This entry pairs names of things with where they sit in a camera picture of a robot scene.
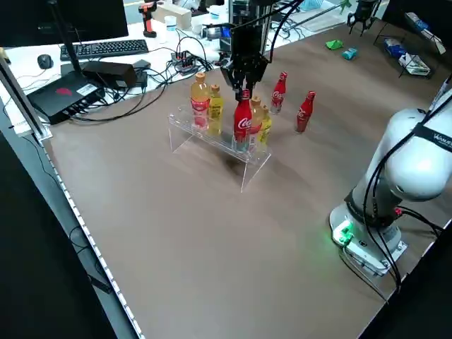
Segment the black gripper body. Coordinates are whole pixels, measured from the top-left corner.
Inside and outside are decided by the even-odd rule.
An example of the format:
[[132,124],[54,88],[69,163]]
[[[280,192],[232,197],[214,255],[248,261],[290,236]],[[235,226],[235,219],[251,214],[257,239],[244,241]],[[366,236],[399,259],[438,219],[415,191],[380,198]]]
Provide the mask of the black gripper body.
[[371,15],[375,6],[378,4],[378,0],[358,0],[356,15]]
[[269,63],[262,47],[262,27],[247,25],[233,28],[223,25],[220,36],[220,70],[227,83],[227,70],[237,70],[244,74],[253,69],[262,69],[263,74]]

